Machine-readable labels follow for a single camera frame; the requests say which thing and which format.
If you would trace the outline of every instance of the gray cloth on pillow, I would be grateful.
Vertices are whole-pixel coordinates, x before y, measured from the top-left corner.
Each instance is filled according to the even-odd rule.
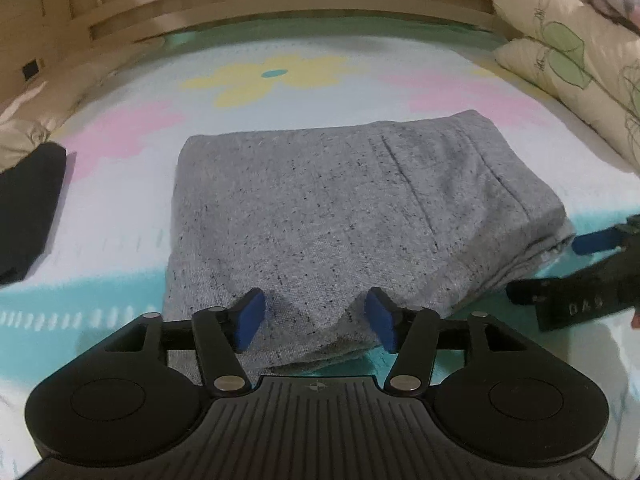
[[[191,137],[173,208],[165,319],[262,288],[266,318],[239,357],[252,378],[375,346],[363,315],[372,286],[448,316],[533,272],[572,238],[558,197],[472,110]],[[197,375],[193,355],[170,365]]]

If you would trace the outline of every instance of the black circular cover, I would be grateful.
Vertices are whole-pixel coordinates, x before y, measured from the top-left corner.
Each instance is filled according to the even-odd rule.
[[[41,452],[81,465],[120,465],[183,438],[200,413],[198,387],[135,352],[98,352],[39,384],[25,420]]]
[[[459,444],[497,462],[542,466],[591,454],[609,418],[602,391],[561,361],[494,352],[439,386],[436,416]]]

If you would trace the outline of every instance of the silver screw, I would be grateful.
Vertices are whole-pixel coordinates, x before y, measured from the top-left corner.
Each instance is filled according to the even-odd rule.
[[[237,375],[223,375],[213,381],[213,385],[221,392],[235,392],[244,388],[244,379]]]
[[[412,375],[396,375],[392,377],[389,384],[400,392],[412,392],[422,385],[422,381]]]

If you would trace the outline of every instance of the bed sheet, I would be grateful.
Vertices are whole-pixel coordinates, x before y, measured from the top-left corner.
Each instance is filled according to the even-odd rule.
[[[52,136],[75,157],[46,253],[0,290],[0,480],[37,453],[22,410],[40,380],[143,312],[159,311],[170,254],[178,154],[192,135],[436,118],[490,118],[562,199],[578,234],[640,211],[640,178],[593,130],[500,69],[503,43],[467,27],[387,18],[269,20],[173,34],[162,52],[115,75]],[[596,256],[568,253],[546,274]],[[539,334],[532,312],[498,294],[497,314],[593,378],[611,404],[596,460],[640,470],[640,335],[622,313]],[[321,373],[383,377],[379,349]],[[440,363],[438,374],[454,366]]]

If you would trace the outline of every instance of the cream pillow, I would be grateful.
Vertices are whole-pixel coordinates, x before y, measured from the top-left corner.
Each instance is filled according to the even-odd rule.
[[[47,137],[49,132],[36,121],[10,119],[0,123],[0,173],[18,164]]]
[[[495,51],[496,61],[559,99],[640,171],[640,120],[567,56],[530,38]]]
[[[525,36],[568,56],[640,117],[640,36],[583,0],[494,0],[494,7]]]
[[[73,54],[50,70],[44,69],[2,113],[0,121],[36,121],[52,132],[74,113],[91,88],[163,43],[163,38],[153,38],[116,49],[92,48]]]

